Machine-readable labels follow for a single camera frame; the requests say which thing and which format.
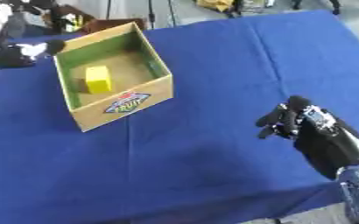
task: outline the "blue table cover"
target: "blue table cover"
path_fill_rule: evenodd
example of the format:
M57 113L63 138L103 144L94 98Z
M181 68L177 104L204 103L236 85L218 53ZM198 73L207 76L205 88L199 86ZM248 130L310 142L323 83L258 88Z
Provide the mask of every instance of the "blue table cover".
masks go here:
M174 99L87 133L51 59L0 71L1 224L235 223L341 200L292 143L258 140L254 125L296 94L359 130L359 41L333 15L146 35L172 70Z

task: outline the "yellow block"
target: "yellow block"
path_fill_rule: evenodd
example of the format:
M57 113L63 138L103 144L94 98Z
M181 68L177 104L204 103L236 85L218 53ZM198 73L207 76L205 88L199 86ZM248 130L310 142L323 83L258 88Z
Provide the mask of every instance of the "yellow block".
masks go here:
M101 94L112 90L109 69L106 66L92 66L86 71L86 84L90 94Z

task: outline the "metal robotic arm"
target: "metal robotic arm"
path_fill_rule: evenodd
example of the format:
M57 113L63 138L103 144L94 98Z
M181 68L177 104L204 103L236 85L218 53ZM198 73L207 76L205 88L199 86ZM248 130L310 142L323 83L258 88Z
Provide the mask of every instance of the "metal robotic arm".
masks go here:
M359 137L355 130L299 96L277 105L257 126L265 126L260 138L276 134L292 139L318 172L335 179L342 189L347 216L359 224Z

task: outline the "robot arm in background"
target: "robot arm in background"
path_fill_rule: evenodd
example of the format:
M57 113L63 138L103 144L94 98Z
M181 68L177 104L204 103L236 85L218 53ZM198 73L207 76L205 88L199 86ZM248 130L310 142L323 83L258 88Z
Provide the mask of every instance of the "robot arm in background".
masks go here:
M5 44L4 29L13 11L27 10L39 14L37 9L58 8L53 0L3 0L0 1L0 68L34 66L36 58L44 53L54 55L61 51L65 44L61 40L52 40L38 45Z
M347 214L359 223L359 133L309 100L292 96L257 121L259 138L275 134L292 139L294 147L323 176L336 180Z

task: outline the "open box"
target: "open box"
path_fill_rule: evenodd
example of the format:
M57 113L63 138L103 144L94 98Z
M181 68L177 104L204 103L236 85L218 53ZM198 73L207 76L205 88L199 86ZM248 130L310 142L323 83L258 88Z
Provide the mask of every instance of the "open box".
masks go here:
M82 131L172 98L172 74L135 23L67 41L54 57L67 107ZM90 94L88 67L106 66L111 92Z

